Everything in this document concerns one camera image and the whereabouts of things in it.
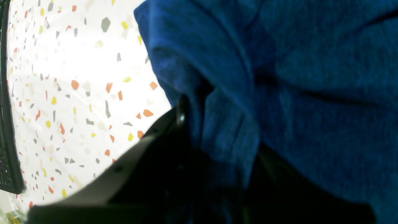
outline black frame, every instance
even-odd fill
[[[26,187],[16,150],[11,100],[7,84],[7,32],[10,1],[5,0],[0,5],[0,14],[2,15],[0,36],[0,147],[7,151],[13,184],[9,189],[3,190],[18,195]]]

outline blue fleece fabric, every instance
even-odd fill
[[[242,174],[215,174],[211,186],[246,187],[263,142],[396,224],[398,18],[386,15],[397,9],[398,0],[147,0],[135,17],[172,106],[190,99],[193,146]]]

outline black plastic part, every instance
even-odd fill
[[[0,35],[0,189],[14,194],[21,194],[25,189],[20,163],[15,144],[14,122],[12,119],[11,100],[7,84],[7,28],[10,1],[1,2]]]

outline black object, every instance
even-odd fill
[[[14,124],[7,84],[7,28],[10,1],[0,2],[0,189],[21,194],[25,189],[15,146]]]
[[[93,183],[48,206],[34,206],[28,224],[164,223],[164,199],[187,165],[188,100],[159,118],[145,136]],[[237,224],[373,224],[370,206],[317,188],[273,150],[259,149],[242,220]]]

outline white surface with colorful speckles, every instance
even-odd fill
[[[13,208],[85,187],[170,109],[134,19],[142,1],[11,2],[7,78],[27,186]]]

